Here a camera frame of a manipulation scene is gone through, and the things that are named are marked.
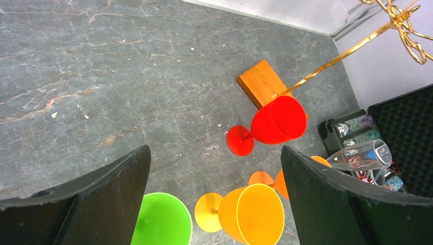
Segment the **clear wine glass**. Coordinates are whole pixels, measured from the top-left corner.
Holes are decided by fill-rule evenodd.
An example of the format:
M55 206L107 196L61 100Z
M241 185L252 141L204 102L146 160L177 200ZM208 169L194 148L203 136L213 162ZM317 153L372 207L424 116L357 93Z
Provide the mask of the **clear wine glass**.
M333 20L340 25L348 25L361 21L375 11L375 5L365 4L362 1L333 1L331 16Z

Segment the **red wine glass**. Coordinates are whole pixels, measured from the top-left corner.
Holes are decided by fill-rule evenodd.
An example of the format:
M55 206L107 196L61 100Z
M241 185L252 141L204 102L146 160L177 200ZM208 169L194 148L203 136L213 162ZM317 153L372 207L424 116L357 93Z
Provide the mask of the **red wine glass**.
M250 129L236 125L229 129L226 141L232 153L246 156L255 141L281 144L300 138L307 128L307 116L302 105L290 96L281 96L262 107L252 119Z

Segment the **orange wine glass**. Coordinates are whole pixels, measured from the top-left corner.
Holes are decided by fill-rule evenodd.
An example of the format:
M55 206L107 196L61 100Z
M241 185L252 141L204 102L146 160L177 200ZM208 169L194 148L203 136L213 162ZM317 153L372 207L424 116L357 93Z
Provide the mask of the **orange wine glass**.
M274 181L272 177L265 171L257 171L251 175L248 185L254 185L257 183L267 185L274 190L276 189L284 198L289 200L283 170L278 173Z

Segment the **yellow wine glass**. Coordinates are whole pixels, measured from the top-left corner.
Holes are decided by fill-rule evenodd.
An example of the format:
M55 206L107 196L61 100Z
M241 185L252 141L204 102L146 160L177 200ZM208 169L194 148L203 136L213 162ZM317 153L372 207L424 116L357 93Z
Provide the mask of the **yellow wine glass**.
M265 184L237 188L224 197L208 192L197 200L194 216L203 231L224 230L242 244L276 244L285 225L282 201Z

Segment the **clear champagne flute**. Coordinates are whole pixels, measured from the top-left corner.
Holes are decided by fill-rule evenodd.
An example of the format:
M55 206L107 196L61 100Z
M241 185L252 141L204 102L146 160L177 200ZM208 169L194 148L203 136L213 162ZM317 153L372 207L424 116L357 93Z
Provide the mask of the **clear champagne flute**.
M338 170L366 171L388 168L392 164L392 154L384 141L376 139L345 147L326 161Z

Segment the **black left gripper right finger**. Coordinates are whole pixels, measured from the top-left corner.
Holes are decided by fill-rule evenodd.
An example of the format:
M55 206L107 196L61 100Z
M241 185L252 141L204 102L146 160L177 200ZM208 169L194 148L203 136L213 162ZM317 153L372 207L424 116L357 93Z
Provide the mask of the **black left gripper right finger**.
M282 171L301 244L432 244L432 199L388 190L285 145Z

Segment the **green wine glass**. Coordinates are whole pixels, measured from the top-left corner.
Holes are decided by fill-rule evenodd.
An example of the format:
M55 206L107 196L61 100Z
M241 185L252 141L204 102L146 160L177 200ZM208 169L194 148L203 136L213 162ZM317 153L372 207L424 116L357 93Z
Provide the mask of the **green wine glass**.
M190 244L191 214L177 197L164 192L142 198L131 244Z

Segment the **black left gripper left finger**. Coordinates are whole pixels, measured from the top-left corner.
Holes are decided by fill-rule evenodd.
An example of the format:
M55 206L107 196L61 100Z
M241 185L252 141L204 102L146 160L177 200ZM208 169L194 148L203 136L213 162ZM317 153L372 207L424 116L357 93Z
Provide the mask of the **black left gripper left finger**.
M130 244L150 166L142 145L28 198L1 200L1 244Z

